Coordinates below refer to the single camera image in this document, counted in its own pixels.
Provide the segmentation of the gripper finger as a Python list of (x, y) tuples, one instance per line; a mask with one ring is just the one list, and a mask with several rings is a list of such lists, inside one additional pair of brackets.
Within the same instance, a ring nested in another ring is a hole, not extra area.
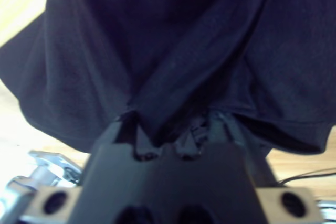
[(142, 126), (136, 112), (129, 111), (120, 115), (116, 122), (121, 123), (121, 129), (115, 139), (116, 144), (128, 144), (132, 148), (135, 160), (154, 160), (158, 149), (154, 147)]
[(225, 113), (210, 113), (196, 118), (181, 136), (181, 158), (196, 159), (206, 145), (217, 143), (228, 143), (244, 149), (243, 134), (236, 120)]

